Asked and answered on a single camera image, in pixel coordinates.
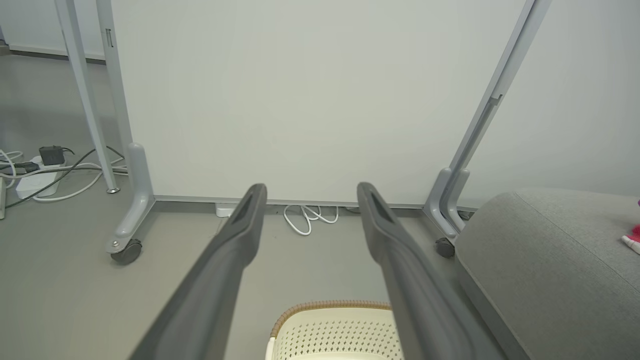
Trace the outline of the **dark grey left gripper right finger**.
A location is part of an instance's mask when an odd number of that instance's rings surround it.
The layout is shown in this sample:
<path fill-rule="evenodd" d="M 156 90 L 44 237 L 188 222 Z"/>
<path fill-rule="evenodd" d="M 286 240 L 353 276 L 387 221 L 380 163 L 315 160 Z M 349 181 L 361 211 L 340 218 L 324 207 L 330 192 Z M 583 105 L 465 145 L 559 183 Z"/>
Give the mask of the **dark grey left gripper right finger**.
<path fill-rule="evenodd" d="M 375 186 L 361 182 L 366 244 L 381 267 L 407 360 L 500 360 L 502 351 L 443 279 Z"/>

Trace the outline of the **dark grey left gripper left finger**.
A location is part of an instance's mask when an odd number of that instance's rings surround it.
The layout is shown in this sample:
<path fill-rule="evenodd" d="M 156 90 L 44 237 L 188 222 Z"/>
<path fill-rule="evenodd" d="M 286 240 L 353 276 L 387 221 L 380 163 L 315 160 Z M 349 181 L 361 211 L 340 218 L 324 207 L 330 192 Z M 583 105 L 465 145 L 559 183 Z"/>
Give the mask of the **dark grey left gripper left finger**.
<path fill-rule="evenodd" d="M 187 272 L 131 360 L 222 360 L 244 269 L 259 250 L 267 187 L 247 189 Z"/>

